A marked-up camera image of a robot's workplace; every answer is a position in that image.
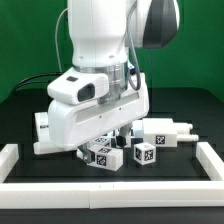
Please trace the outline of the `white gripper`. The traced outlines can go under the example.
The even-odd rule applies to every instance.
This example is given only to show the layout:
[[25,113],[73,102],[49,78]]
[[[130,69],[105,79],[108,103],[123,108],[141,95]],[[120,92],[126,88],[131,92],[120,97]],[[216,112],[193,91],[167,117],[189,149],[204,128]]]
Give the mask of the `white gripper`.
[[119,129],[116,144],[124,148],[131,132],[131,122],[143,118],[149,111],[145,74],[141,73],[141,87],[134,91],[128,86],[118,100],[99,103],[109,92],[105,73],[80,73],[70,68],[47,87],[52,98],[48,108],[51,142],[64,150],[78,147],[77,157],[86,164],[94,161],[94,153],[87,142]]

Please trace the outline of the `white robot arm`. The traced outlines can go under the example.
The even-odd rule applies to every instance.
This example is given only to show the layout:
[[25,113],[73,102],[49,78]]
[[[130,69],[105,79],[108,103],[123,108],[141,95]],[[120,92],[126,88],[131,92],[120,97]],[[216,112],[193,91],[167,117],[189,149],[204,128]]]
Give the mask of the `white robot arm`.
[[177,0],[68,0],[72,67],[47,87],[51,142],[95,160],[89,141],[147,115],[137,48],[162,48],[179,28]]

